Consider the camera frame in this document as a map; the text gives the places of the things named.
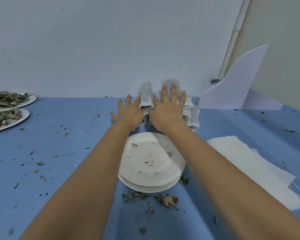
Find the white fabric pouch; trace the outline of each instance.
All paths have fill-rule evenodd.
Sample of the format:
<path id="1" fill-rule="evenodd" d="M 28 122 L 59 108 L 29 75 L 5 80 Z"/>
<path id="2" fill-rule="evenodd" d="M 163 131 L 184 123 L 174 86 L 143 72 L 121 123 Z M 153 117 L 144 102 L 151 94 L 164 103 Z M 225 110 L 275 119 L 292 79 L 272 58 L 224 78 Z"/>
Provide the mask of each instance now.
<path id="1" fill-rule="evenodd" d="M 171 94 L 171 86 L 172 83 L 176 83 L 177 89 L 177 103 L 181 100 L 182 90 L 180 88 L 180 83 L 178 80 L 168 79 L 162 84 L 167 85 L 169 96 Z M 138 96 L 141 96 L 141 102 L 139 104 L 139 108 L 142 108 L 143 116 L 144 116 L 144 124 L 150 124 L 149 120 L 149 111 L 154 109 L 153 100 L 156 97 L 161 102 L 163 101 L 162 91 L 153 92 L 152 85 L 150 81 L 144 82 L 138 89 Z M 183 108 L 183 120 L 184 122 L 193 130 L 196 131 L 199 128 L 199 109 L 198 107 L 192 103 L 191 97 L 187 95 L 185 105 Z"/>
<path id="2" fill-rule="evenodd" d="M 250 149 L 236 136 L 213 138 L 207 142 L 289 210 L 300 209 L 300 196 L 288 188 L 294 184 L 295 176 L 291 173 L 265 160 L 256 149 Z"/>

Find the person's right hand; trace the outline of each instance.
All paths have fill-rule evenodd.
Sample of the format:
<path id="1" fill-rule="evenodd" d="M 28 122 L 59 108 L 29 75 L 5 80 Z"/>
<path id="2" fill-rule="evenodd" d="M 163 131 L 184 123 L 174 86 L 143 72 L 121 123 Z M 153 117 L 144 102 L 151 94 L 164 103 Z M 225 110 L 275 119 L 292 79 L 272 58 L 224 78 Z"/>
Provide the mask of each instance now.
<path id="1" fill-rule="evenodd" d="M 169 99 L 167 86 L 165 84 L 162 86 L 162 96 L 162 103 L 158 99 L 154 99 L 154 110 L 149 111 L 149 117 L 151 124 L 154 125 L 157 130 L 166 134 L 169 128 L 176 128 L 176 126 L 184 123 L 182 120 L 182 112 L 186 102 L 186 92 L 182 92 L 181 100 L 179 104 L 177 104 L 177 87 L 173 82 L 171 99 Z"/>

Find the person's left hand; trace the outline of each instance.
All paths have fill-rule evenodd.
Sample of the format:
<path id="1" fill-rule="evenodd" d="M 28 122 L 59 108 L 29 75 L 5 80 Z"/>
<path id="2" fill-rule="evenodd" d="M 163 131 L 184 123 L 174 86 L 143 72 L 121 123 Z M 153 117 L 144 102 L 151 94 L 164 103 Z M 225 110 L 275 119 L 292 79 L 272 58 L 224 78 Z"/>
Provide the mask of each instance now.
<path id="1" fill-rule="evenodd" d="M 137 97 L 136 100 L 131 104 L 131 96 L 127 95 L 126 103 L 124 107 L 122 106 L 122 100 L 118 101 L 118 112 L 119 116 L 117 116 L 112 110 L 110 115 L 115 123 L 124 123 L 130 131 L 136 129 L 143 120 L 143 112 L 141 108 L 138 108 L 140 104 L 141 97 Z"/>

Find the blue table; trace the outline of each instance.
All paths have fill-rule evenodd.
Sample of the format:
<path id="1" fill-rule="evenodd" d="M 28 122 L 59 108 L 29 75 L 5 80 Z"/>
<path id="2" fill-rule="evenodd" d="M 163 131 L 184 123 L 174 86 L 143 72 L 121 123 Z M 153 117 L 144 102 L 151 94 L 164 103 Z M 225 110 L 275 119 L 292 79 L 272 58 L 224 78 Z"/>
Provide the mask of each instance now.
<path id="1" fill-rule="evenodd" d="M 30 111 L 27 120 L 0 131 L 0 240 L 18 239 L 84 160 L 111 125 L 109 113 L 117 108 L 117 98 L 43 98 L 24 108 Z M 197 134 L 204 140 L 238 136 L 295 175 L 300 187 L 300 111 L 285 106 L 260 112 L 201 110 Z M 75 154 L 52 158 L 71 153 Z M 188 168 L 184 175 L 191 175 Z M 122 193 L 129 191 L 118 181 L 104 239 L 233 239 L 222 221 L 216 224 L 216 212 L 194 178 L 164 192 L 179 197 L 179 211 L 160 206 L 152 197 L 124 203 Z M 151 216 L 149 204 L 153 204 Z M 300 210 L 294 214 L 300 218 Z M 143 227 L 144 235 L 139 231 Z"/>

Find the white plate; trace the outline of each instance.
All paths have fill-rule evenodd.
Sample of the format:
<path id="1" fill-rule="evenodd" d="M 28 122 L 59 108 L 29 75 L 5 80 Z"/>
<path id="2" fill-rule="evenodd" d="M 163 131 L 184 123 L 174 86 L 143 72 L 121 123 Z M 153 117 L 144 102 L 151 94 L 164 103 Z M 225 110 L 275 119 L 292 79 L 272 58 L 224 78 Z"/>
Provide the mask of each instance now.
<path id="1" fill-rule="evenodd" d="M 167 136 L 152 132 L 138 133 L 127 139 L 119 174 L 140 187 L 159 187 L 179 179 L 185 165 Z"/>
<path id="2" fill-rule="evenodd" d="M 20 109 L 20 110 L 22 112 L 22 117 L 20 119 L 18 119 L 18 120 L 11 121 L 10 124 L 8 124 L 8 125 L 2 125 L 2 126 L 0 126 L 0 130 L 4 130 L 4 129 L 7 129 L 7 128 L 9 128 L 11 126 L 14 126 L 16 124 L 19 124 L 20 122 L 22 122 L 26 118 L 28 118 L 28 116 L 30 115 L 29 111 L 25 110 L 25 109 Z"/>
<path id="3" fill-rule="evenodd" d="M 32 104 L 34 101 L 36 101 L 36 99 L 37 99 L 37 97 L 35 95 L 31 95 L 29 97 L 28 101 L 25 101 L 24 103 L 18 104 L 16 107 L 21 108 L 21 107 L 26 106 L 28 104 Z"/>
<path id="4" fill-rule="evenodd" d="M 130 188 L 132 190 L 135 190 L 135 191 L 148 193 L 148 194 L 158 193 L 158 192 L 168 190 L 168 189 L 172 188 L 177 182 L 179 182 L 179 179 L 177 179 L 177 180 L 173 181 L 172 183 L 169 183 L 169 184 L 164 185 L 164 186 L 155 187 L 155 188 L 143 188 L 143 187 L 140 187 L 140 186 L 132 185 L 127 180 L 125 180 L 120 174 L 118 175 L 118 178 L 128 188 Z"/>

